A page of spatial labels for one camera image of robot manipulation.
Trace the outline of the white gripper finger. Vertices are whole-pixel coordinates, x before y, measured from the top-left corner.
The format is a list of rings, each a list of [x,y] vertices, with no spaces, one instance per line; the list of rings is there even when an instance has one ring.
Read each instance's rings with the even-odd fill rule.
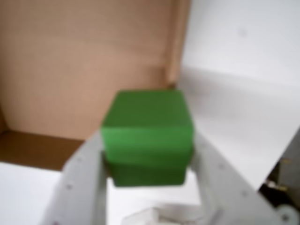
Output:
[[[200,133],[191,168],[197,177],[205,225],[278,225],[273,207]]]
[[[107,168],[96,131],[67,160],[43,217],[45,225],[105,225]]]

